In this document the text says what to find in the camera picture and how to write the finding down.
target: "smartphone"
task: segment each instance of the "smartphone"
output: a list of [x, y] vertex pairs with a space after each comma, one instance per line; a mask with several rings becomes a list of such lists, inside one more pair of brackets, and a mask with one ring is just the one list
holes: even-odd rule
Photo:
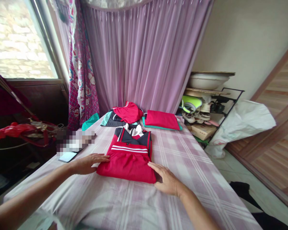
[[63, 156], [59, 158], [59, 161], [63, 161], [65, 163], [68, 163], [71, 161], [78, 153], [77, 152], [64, 152]]

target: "purple curtain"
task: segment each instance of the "purple curtain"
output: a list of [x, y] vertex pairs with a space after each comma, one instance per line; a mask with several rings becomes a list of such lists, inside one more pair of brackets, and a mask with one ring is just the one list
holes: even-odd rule
[[175, 113], [211, 4], [153, 0], [109, 12], [83, 5], [101, 114], [127, 100]]

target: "bed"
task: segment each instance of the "bed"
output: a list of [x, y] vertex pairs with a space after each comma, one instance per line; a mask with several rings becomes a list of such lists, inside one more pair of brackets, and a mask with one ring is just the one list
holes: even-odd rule
[[[76, 156], [106, 153], [115, 127], [102, 127], [103, 118], [88, 131], [95, 143]], [[212, 161], [194, 139], [183, 118], [182, 131], [152, 131], [152, 161], [167, 166], [197, 195], [221, 229], [261, 229]], [[11, 199], [64, 163], [51, 158], [5, 196]], [[102, 177], [96, 173], [68, 178], [37, 210], [57, 222], [58, 229], [79, 223], [100, 229], [193, 229], [177, 197], [163, 194], [153, 184]]]

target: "stone wall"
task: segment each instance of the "stone wall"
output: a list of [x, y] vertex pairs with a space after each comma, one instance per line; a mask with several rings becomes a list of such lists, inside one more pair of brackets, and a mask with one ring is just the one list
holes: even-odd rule
[[0, 0], [0, 74], [54, 78], [24, 0]]

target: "folded red shirt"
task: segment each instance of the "folded red shirt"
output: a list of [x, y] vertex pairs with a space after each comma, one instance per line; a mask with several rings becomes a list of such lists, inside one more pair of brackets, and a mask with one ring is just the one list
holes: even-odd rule
[[121, 121], [132, 124], [140, 120], [143, 116], [143, 111], [140, 110], [133, 102], [126, 102], [125, 107], [113, 107], [114, 113], [116, 113]]
[[107, 152], [110, 161], [100, 163], [96, 172], [102, 176], [155, 183], [154, 170], [147, 165], [151, 161], [151, 133], [143, 131], [132, 136], [135, 128], [129, 127], [131, 130], [116, 128]]
[[145, 125], [180, 130], [174, 114], [160, 111], [148, 110]]

